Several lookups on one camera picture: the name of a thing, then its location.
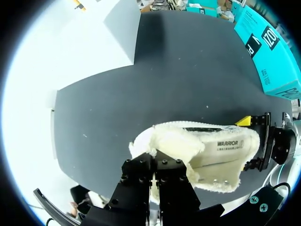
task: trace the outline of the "black tabletop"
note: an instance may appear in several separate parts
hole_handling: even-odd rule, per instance
[[[110,197],[124,160],[131,157],[128,143],[153,124],[229,125],[271,112],[280,125],[282,112],[291,114],[291,104],[263,93],[233,28],[228,21],[190,12],[143,13],[133,66],[91,76],[57,93],[55,147],[62,171]],[[242,172],[233,193],[196,193],[202,207],[230,202],[259,188],[268,171]]]

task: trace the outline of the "shoe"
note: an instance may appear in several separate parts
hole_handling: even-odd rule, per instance
[[[238,188],[240,172],[259,145],[257,132],[245,127],[173,121],[146,129],[129,144],[129,150],[132,158],[142,153],[155,156],[160,150],[185,163],[193,187],[230,193]],[[155,183],[150,199],[158,203]]]

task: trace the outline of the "white surface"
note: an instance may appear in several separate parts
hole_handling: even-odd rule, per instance
[[[99,14],[99,17],[103,18],[103,23],[98,23],[96,14],[86,14],[85,20],[82,17],[85,12],[75,10],[73,2],[70,0],[57,0],[52,3],[24,35],[8,69],[1,119],[3,140],[15,183],[29,204],[39,206],[32,194],[34,189],[39,188],[62,212],[70,211],[69,202],[72,201],[70,188],[77,185],[62,173],[55,160],[55,153],[53,153],[50,118],[56,90],[93,73],[133,63],[135,50],[131,47],[134,48],[136,37],[131,43],[128,41],[135,36],[133,32],[138,28],[140,11],[136,2],[102,0],[99,4],[101,3],[107,4],[112,9],[107,13],[106,18],[103,17],[104,14]],[[79,18],[82,18],[86,25],[77,30],[78,33],[72,31],[71,28],[69,31],[84,41],[85,48],[83,52],[80,48],[79,51],[73,51],[73,56],[70,58],[60,58],[63,54],[62,49],[56,48],[57,38],[59,34],[62,35],[62,30],[68,24],[78,21]],[[131,22],[135,27],[126,24],[126,21]],[[120,28],[120,30],[114,30],[114,34],[107,32],[106,39],[111,44],[103,42],[104,39],[101,39],[100,35],[104,30],[100,30],[100,28],[106,27],[106,31],[108,31],[109,28],[113,26],[117,28],[120,25],[129,29],[131,34],[127,36],[125,28]],[[88,36],[81,32],[86,32],[85,35],[96,33],[100,39],[96,37],[88,39]],[[128,44],[124,47],[125,50],[122,48],[123,44],[119,45],[116,41],[118,35],[125,37],[126,42],[123,44]],[[76,38],[71,38],[70,43],[77,44]],[[77,63],[79,62],[75,60],[76,54],[82,53],[85,55],[78,56],[81,59],[80,67],[78,67]],[[106,55],[110,55],[110,57],[107,57],[104,62],[103,58]],[[62,67],[56,64],[58,59],[62,61]],[[109,59],[115,60],[116,63],[110,62]],[[93,64],[97,64],[99,68],[96,69]]]
[[[69,22],[57,37],[54,89],[134,63],[140,10],[135,0],[102,0]]]

